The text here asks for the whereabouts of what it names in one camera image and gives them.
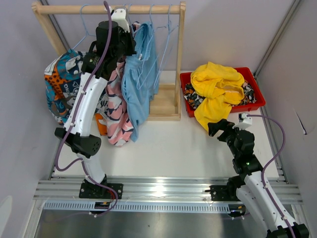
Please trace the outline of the light blue shorts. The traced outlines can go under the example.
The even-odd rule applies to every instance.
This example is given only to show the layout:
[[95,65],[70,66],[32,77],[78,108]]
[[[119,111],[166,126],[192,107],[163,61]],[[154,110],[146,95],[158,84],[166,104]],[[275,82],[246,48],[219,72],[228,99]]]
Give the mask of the light blue shorts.
[[154,29],[151,22],[145,22],[135,32],[136,54],[127,56],[122,79],[122,95],[127,103],[127,112],[134,127],[133,142],[139,136],[139,126],[149,116],[150,102],[158,93],[159,85],[154,87],[158,73],[157,52]]

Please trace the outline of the orange black camo shorts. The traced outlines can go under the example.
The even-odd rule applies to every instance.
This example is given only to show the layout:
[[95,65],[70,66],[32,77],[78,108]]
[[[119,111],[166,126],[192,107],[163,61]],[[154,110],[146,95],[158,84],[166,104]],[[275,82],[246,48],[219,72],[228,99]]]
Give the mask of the orange black camo shorts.
[[[249,82],[247,81],[244,82],[243,90],[244,90],[244,99],[240,102],[239,106],[244,106],[249,103],[255,103],[257,101],[255,91]],[[196,93],[191,83],[185,84],[184,98],[194,110],[205,99],[203,96],[200,96]]]

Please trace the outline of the yellow shorts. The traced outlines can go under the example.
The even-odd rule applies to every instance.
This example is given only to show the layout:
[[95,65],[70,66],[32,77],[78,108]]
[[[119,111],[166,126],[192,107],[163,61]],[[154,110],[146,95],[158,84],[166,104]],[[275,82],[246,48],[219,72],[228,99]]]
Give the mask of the yellow shorts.
[[191,73],[191,84],[199,96],[204,97],[195,109],[197,122],[208,130],[208,123],[227,119],[232,106],[244,99],[245,79],[232,67],[208,62]]

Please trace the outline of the pink white patterned shorts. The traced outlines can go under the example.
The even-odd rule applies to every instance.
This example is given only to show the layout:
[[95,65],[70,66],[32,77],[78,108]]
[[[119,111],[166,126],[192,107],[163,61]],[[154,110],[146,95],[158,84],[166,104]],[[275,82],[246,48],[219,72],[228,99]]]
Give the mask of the pink white patterned shorts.
[[130,121],[121,83],[125,62],[118,62],[106,85],[106,127],[110,144],[123,146],[130,140],[134,127]]

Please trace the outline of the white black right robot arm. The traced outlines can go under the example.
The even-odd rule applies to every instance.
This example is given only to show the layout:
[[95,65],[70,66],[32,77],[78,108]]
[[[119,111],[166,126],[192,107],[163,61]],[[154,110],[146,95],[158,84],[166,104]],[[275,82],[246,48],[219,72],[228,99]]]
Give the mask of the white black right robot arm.
[[218,140],[229,147],[237,175],[226,185],[211,185],[206,192],[212,201],[241,201],[268,238],[309,237],[306,225],[296,222],[269,184],[265,167],[254,154],[255,136],[245,129],[249,123],[249,118],[238,124],[226,119],[208,123],[209,136],[222,132]]

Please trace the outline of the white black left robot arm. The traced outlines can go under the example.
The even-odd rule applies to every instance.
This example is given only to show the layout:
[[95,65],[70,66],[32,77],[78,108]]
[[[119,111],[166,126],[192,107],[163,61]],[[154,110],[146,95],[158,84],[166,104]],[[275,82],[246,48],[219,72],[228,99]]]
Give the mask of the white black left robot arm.
[[90,193],[96,198],[107,194],[106,175],[97,157],[101,139],[91,135],[91,123],[99,98],[110,80],[117,62],[123,56],[135,53],[135,42],[127,21],[102,21],[96,28],[96,40],[83,59],[79,90],[70,113],[62,128],[54,134],[60,139],[55,155],[55,168],[62,172],[58,159],[63,145],[77,154],[86,174],[85,180],[91,183]]

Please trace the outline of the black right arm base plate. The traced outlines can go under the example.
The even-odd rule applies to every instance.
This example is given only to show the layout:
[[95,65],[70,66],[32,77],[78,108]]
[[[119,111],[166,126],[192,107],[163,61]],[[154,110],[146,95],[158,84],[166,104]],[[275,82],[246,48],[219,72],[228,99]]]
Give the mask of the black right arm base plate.
[[221,202],[235,202],[240,201],[235,192],[230,189],[227,185],[211,185],[205,193],[211,195],[212,201],[221,201]]

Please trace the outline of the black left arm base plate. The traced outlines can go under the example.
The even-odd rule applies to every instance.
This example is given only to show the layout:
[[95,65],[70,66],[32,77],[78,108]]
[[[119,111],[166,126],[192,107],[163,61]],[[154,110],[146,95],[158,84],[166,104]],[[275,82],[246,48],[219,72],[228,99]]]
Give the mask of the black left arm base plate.
[[[118,199],[122,198],[123,184],[122,183],[108,183],[107,186],[112,188],[118,195]],[[115,199],[115,194],[103,187],[92,184],[84,180],[79,191],[79,198],[82,199]]]

